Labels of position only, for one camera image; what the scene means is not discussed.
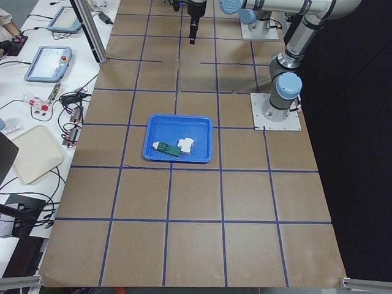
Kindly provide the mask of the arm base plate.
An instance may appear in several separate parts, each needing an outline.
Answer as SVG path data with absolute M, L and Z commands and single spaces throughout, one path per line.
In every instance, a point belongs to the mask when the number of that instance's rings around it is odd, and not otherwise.
M 301 131 L 295 102 L 286 110 L 278 110 L 270 104 L 268 93 L 251 93 L 250 97 L 255 130 Z
M 244 40 L 260 40 L 264 42 L 278 42 L 277 22 L 257 20 L 252 24 L 241 23 L 241 35 Z

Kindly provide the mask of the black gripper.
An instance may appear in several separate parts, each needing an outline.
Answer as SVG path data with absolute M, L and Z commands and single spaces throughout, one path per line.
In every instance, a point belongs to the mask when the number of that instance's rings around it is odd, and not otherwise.
M 191 16 L 189 26 L 189 43 L 195 44 L 197 38 L 199 19 L 193 17 L 203 17 L 206 11 L 207 0 L 187 0 L 187 13 Z

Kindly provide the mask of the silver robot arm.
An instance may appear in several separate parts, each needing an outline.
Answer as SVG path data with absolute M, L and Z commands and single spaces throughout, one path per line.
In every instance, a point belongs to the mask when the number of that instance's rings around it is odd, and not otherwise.
M 238 13 L 240 21 L 249 29 L 260 28 L 267 32 L 271 28 L 272 11 L 262 9 L 264 1 L 226 0 L 219 1 L 223 13 L 232 15 Z
M 273 85 L 269 100 L 262 106 L 263 116 L 273 122 L 285 121 L 293 101 L 299 96 L 302 81 L 295 73 L 307 47 L 327 20 L 336 20 L 352 13 L 360 1 L 220 1 L 221 11 L 234 14 L 241 10 L 253 12 L 291 12 L 301 15 L 285 50 L 275 56 L 269 65 Z

